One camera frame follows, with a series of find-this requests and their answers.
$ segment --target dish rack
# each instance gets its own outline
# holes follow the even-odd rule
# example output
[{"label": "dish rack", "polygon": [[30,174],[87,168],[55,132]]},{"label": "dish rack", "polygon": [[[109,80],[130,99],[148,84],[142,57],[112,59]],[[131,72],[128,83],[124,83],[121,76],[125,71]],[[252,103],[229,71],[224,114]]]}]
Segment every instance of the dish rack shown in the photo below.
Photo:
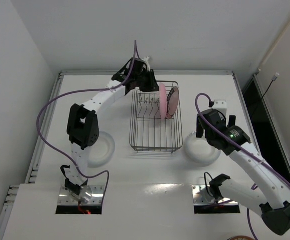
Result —
[{"label": "dish rack", "polygon": [[[159,81],[166,87],[166,95],[176,81]],[[133,90],[130,117],[130,146],[137,152],[174,153],[183,146],[181,101],[171,119],[161,120],[160,93]]]}]

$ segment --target white table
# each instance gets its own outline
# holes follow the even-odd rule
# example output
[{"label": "white table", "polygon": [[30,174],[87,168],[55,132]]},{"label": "white table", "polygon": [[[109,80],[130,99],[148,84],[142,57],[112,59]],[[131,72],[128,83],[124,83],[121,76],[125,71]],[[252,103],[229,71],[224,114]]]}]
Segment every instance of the white table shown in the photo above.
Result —
[{"label": "white table", "polygon": [[[59,94],[80,89],[102,88],[111,75],[66,75]],[[227,100],[227,115],[236,115],[236,125],[253,137],[243,110],[237,83],[231,74],[186,75],[156,74],[158,81],[179,83],[183,137],[196,129],[195,98],[207,93],[212,99]],[[66,133],[70,107],[82,104],[95,92],[79,93],[58,100],[48,132],[48,141],[71,154]],[[60,166],[69,161],[49,147],[43,149],[35,184],[23,184],[8,222],[4,240],[227,240],[237,235],[250,236],[246,208],[240,214],[194,214],[191,185],[204,184],[203,174],[226,174],[247,187],[253,182],[223,153],[208,167],[187,161],[183,149],[174,154],[148,157],[138,154],[129,144],[132,94],[116,102],[99,118],[101,131],[110,133],[116,143],[112,160],[91,169],[90,174],[109,170],[110,181],[102,215],[55,214],[64,177]],[[206,99],[199,100],[202,110]],[[103,184],[105,176],[89,181]],[[272,233],[263,221],[251,213],[254,231],[260,240],[290,240]]]}]

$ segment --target metal wire rack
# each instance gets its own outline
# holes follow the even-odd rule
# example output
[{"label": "metal wire rack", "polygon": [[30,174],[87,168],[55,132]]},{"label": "metal wire rack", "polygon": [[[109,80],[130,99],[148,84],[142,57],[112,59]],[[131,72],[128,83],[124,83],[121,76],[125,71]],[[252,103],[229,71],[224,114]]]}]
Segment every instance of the metal wire rack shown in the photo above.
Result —
[{"label": "metal wire rack", "polygon": [[[166,87],[166,94],[173,87],[178,87],[176,81],[160,81]],[[176,113],[171,119],[161,120],[160,93],[132,93],[130,117],[130,146],[137,152],[174,153],[183,146],[183,127],[181,101]]]}]

